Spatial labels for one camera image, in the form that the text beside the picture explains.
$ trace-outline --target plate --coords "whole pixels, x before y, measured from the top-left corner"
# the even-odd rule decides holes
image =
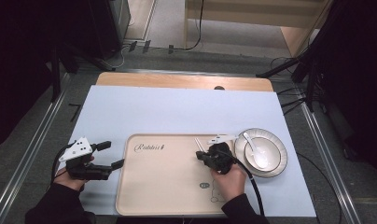
[[[244,138],[247,133],[255,146],[267,157],[268,165],[260,168],[252,155],[252,148]],[[281,174],[287,165],[287,152],[282,141],[273,133],[263,129],[248,129],[238,135],[235,140],[234,154],[252,175],[273,177]]]

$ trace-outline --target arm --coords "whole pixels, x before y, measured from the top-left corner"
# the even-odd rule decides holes
[[[57,175],[37,206],[26,213],[25,223],[90,223],[78,198],[87,181],[72,179],[64,168]]]
[[[223,198],[227,201],[222,210],[231,223],[269,223],[266,217],[256,214],[244,194],[246,173],[237,164],[233,164],[225,175],[221,175],[215,170],[211,170],[211,175],[219,185]]]

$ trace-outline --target hand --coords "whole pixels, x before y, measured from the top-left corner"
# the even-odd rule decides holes
[[[74,189],[80,191],[81,188],[84,186],[85,183],[89,182],[88,180],[80,180],[72,178],[65,167],[59,170],[56,174],[56,178],[54,179],[54,183],[67,186],[70,189]]]
[[[225,175],[221,175],[213,169],[211,170],[211,175],[217,182],[221,195],[227,202],[244,193],[246,173],[237,164],[233,164]]]

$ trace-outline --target beige tray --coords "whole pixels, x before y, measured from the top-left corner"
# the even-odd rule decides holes
[[[210,170],[198,161],[216,134],[135,134],[126,144],[116,208],[123,216],[222,215]],[[227,144],[233,149],[233,142]]]

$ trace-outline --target spoon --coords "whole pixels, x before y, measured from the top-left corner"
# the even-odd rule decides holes
[[[258,148],[255,146],[255,144],[252,141],[252,138],[249,136],[249,134],[244,133],[244,138],[247,140],[249,143],[249,146],[252,148],[252,156],[255,159],[255,163],[258,165],[260,168],[266,168],[268,166],[268,160],[267,157],[262,154],[258,150]]]

